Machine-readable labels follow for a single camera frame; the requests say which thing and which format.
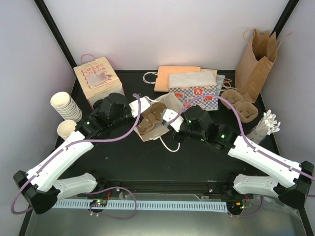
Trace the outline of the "orange paper bag white handles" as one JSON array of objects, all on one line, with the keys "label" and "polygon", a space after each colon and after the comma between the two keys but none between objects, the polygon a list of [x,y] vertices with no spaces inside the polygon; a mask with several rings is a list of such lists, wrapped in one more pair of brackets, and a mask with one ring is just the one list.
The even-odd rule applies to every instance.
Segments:
[{"label": "orange paper bag white handles", "polygon": [[175,118],[182,108],[182,104],[174,93],[168,93],[156,99],[144,96],[141,98],[142,118],[134,131],[143,142],[160,140],[169,152],[177,152],[180,149],[180,144],[175,150],[172,150],[162,139],[162,135],[169,132],[163,123]]}]

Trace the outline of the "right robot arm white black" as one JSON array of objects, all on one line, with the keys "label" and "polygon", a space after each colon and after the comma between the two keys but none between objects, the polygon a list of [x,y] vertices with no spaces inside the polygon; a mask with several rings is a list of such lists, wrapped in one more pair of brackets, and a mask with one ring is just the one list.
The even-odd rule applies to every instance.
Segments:
[{"label": "right robot arm white black", "polygon": [[246,162],[264,176],[238,174],[233,181],[224,185],[224,193],[229,198],[239,194],[258,194],[279,199],[295,208],[303,208],[312,184],[314,165],[308,161],[298,163],[285,159],[253,143],[247,137],[238,135],[227,125],[212,122],[207,111],[199,106],[187,109],[183,115],[170,112],[169,129],[180,142],[184,138],[200,140],[212,151]]}]

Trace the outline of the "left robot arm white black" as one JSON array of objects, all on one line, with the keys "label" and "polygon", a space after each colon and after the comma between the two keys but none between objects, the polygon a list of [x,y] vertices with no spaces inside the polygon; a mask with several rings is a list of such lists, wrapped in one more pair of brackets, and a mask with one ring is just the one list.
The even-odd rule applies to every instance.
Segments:
[{"label": "left robot arm white black", "polygon": [[97,101],[94,110],[77,123],[62,145],[34,168],[14,175],[17,195],[27,200],[30,209],[43,214],[62,199],[78,194],[101,196],[105,192],[103,179],[90,173],[68,179],[59,177],[95,144],[122,140],[135,129],[142,101],[138,94],[133,96],[136,100],[131,103],[119,93]]}]

